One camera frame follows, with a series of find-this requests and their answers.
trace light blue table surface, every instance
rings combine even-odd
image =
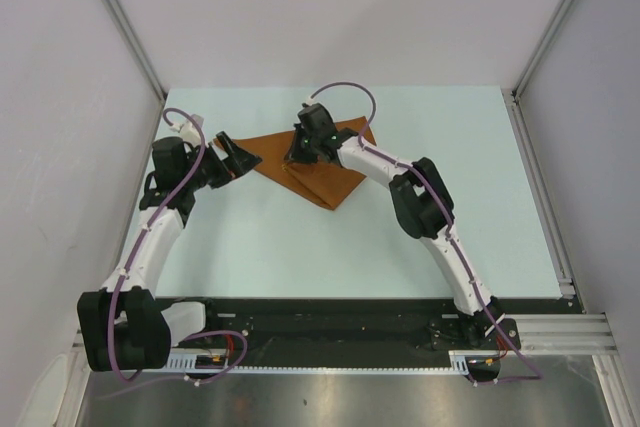
[[[377,87],[373,132],[401,157],[430,157],[455,202],[464,246],[494,294],[557,298],[556,274],[498,87]],[[247,138],[290,130],[311,89],[173,89],[167,106]],[[334,120],[368,115],[345,87],[320,101]],[[158,137],[169,135],[162,124]],[[252,172],[196,194],[158,296],[450,297],[429,252],[398,226],[387,190],[365,180],[335,211]],[[131,243],[134,215],[129,233]]]

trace brown fabric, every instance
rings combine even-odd
[[[366,119],[359,117],[336,122],[336,127],[338,130],[350,128],[359,132],[365,123]],[[375,144],[370,129],[367,129],[364,137]],[[325,162],[285,164],[284,156],[291,147],[293,130],[233,141],[252,154],[262,157],[262,163],[255,170],[325,209],[335,210],[364,179],[358,172]]]

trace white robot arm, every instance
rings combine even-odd
[[[466,260],[453,222],[453,200],[433,162],[427,158],[410,162],[388,154],[364,138],[358,138],[350,129],[338,131],[321,104],[304,104],[303,107],[298,113],[300,123],[295,124],[293,144],[285,160],[315,163],[320,159],[360,172],[389,189],[400,226],[424,244],[434,257],[453,291],[454,304],[460,314],[475,324],[481,336],[489,335],[494,324],[486,315],[485,307],[496,323],[503,320],[504,312],[473,265]],[[448,211],[448,219],[432,193],[421,192],[425,186],[414,172],[421,174],[433,188],[441,202],[440,207]]]
[[[161,368],[172,346],[205,327],[204,304],[176,302],[163,309],[156,302],[160,273],[195,205],[194,193],[205,186],[222,187],[251,171],[262,159],[239,148],[224,132],[217,139],[227,157],[220,159],[211,144],[203,147],[200,136],[189,126],[182,124],[176,129],[178,136],[153,143],[155,170],[145,181],[136,241],[102,287],[83,293],[78,301],[87,360],[94,371],[112,370],[109,346],[115,350],[119,369]],[[116,320],[109,322],[112,304]],[[114,336],[111,344],[109,329]]]

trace orange cloth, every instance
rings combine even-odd
[[[336,127],[338,130],[350,128],[359,132],[365,123],[366,119],[359,117],[336,122]],[[364,137],[375,144],[371,129],[367,129]],[[262,157],[255,170],[325,209],[335,210],[364,180],[364,175],[358,172],[322,161],[316,164],[285,163],[284,157],[293,141],[293,130],[233,141]]]

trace black bracket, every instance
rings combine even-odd
[[[180,213],[184,225],[186,225],[189,214],[195,205],[194,193],[196,190],[207,185],[212,189],[222,187],[232,180],[242,177],[262,162],[262,159],[257,155],[241,149],[225,132],[218,133],[216,137],[227,153],[227,157],[220,159],[213,147],[207,145],[202,161],[193,177],[167,206]],[[151,159],[154,171],[150,172],[145,179],[140,210],[159,206],[189,172],[201,147],[186,149],[185,145],[190,144],[185,144],[180,137],[165,137],[152,144]],[[151,187],[152,181],[155,181],[155,187]]]
[[[502,304],[494,296],[491,296],[491,298],[489,299],[487,310],[494,320],[499,321],[504,316],[504,309],[502,308]],[[487,335],[487,332],[489,332],[494,327],[493,322],[487,316],[484,309],[474,313],[473,315],[460,313],[460,318],[467,325],[468,336],[471,340],[473,340],[476,335],[480,335],[480,337],[484,339]]]
[[[423,157],[412,165],[433,187],[453,219],[453,199],[435,164]],[[418,195],[415,187],[422,187],[422,182],[409,170],[402,175],[396,175],[389,182],[396,218],[400,227],[414,239],[421,237],[435,239],[438,237],[438,232],[447,225],[447,221],[431,194],[425,190]]]
[[[91,370],[111,370],[107,352],[107,317],[111,293],[105,289],[85,292],[78,300],[80,329]],[[115,325],[115,349],[122,370],[160,369],[171,350],[171,332],[160,307],[146,289],[134,287],[118,298],[116,317],[127,320]]]
[[[331,114],[322,104],[304,105],[298,112],[299,124],[294,124],[293,142],[285,161],[315,164],[318,157],[331,164],[340,165],[338,150],[342,144],[357,134],[352,129],[338,130]]]
[[[433,350],[500,350],[497,337],[500,335],[494,329],[486,337],[478,335],[469,336],[470,327],[468,321],[462,318],[437,317],[429,321],[427,330],[431,334],[430,347]],[[509,335],[510,340],[520,348],[520,333],[516,321],[504,319],[500,322],[500,328]]]

